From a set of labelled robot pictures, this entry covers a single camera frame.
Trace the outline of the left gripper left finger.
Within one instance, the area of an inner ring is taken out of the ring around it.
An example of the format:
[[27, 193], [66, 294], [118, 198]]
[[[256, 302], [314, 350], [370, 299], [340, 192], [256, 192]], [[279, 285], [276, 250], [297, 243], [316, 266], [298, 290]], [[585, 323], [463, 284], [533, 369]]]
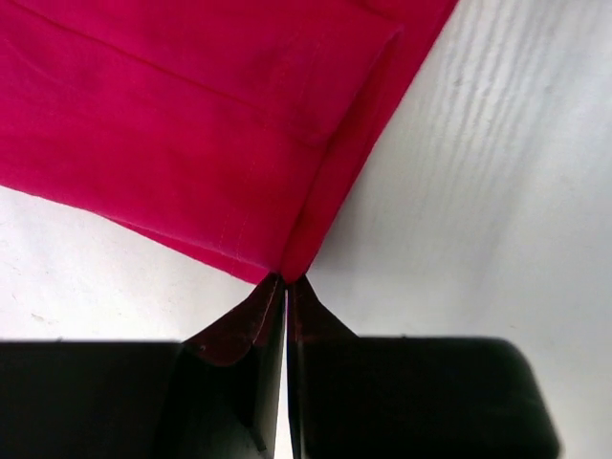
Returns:
[[270, 458], [285, 285], [182, 341], [1, 344], [5, 458]]

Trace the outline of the red t shirt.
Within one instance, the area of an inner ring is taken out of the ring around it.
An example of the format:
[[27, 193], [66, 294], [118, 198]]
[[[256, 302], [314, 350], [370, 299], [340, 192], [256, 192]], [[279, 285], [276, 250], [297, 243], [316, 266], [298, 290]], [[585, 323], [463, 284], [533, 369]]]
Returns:
[[5, 1], [1, 183], [293, 281], [454, 7]]

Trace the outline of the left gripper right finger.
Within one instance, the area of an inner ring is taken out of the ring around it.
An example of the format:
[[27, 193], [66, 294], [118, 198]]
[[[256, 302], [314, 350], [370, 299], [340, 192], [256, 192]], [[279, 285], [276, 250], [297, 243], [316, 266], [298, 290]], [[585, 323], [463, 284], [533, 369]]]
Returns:
[[503, 339], [361, 337], [306, 278], [287, 289], [296, 458], [556, 458], [532, 368]]

